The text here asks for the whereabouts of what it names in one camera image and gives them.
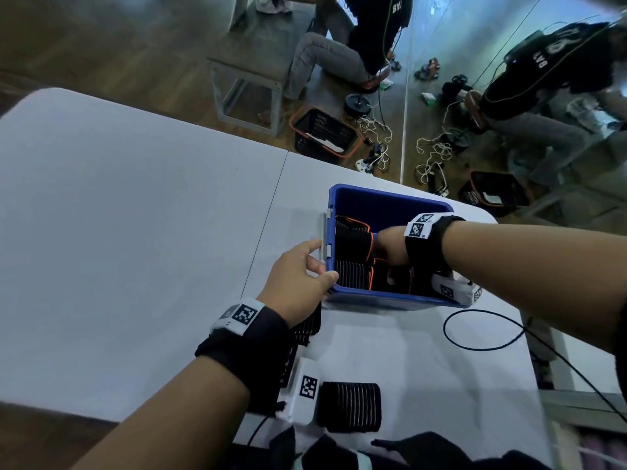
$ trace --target finger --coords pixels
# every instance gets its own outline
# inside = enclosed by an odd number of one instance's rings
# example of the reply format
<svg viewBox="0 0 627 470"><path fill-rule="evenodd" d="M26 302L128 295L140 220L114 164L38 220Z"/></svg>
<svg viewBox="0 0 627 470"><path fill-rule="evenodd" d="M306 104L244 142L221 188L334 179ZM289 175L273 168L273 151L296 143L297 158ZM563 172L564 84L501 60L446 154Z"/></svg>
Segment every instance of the finger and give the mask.
<svg viewBox="0 0 627 470"><path fill-rule="evenodd" d="M322 292L324 294L327 290L333 287L333 285L335 284L335 282L337 282L339 278L340 274L335 271L329 271L317 276L315 280L318 281L322 286Z"/></svg>
<svg viewBox="0 0 627 470"><path fill-rule="evenodd" d="M327 267L323 262L320 262L318 259L307 256L307 263L305 265L308 271L314 272L318 275L322 275L327 271Z"/></svg>
<svg viewBox="0 0 627 470"><path fill-rule="evenodd" d="M314 252L316 249L320 249L321 245L322 245L322 239L318 237L314 237L313 239L309 239L308 241L305 241L304 243L300 243L299 245L294 247L294 250L303 252L304 254L309 255L312 252Z"/></svg>

